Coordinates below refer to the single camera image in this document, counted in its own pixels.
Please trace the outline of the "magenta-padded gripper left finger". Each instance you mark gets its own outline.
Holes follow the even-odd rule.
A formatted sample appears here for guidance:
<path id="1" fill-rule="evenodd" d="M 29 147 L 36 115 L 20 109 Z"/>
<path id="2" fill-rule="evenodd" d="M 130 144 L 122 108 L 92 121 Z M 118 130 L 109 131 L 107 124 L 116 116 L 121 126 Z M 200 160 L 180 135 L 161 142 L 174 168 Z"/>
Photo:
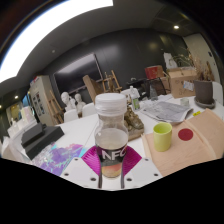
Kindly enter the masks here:
<path id="1" fill-rule="evenodd" d="M 84 188 L 101 189 L 101 164 L 93 146 L 81 157 L 74 157 L 61 177 Z"/>

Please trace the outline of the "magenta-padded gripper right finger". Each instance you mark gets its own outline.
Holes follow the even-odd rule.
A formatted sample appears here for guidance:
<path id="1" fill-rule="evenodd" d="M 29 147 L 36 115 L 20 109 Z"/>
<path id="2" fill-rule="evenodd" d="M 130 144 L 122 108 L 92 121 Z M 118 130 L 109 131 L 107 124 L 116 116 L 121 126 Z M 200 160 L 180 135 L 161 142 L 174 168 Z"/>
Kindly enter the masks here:
<path id="1" fill-rule="evenodd" d="M 143 158 L 132 147 L 127 147 L 122 163 L 122 189 L 143 187 L 160 178 L 162 175 L 150 158 Z"/>

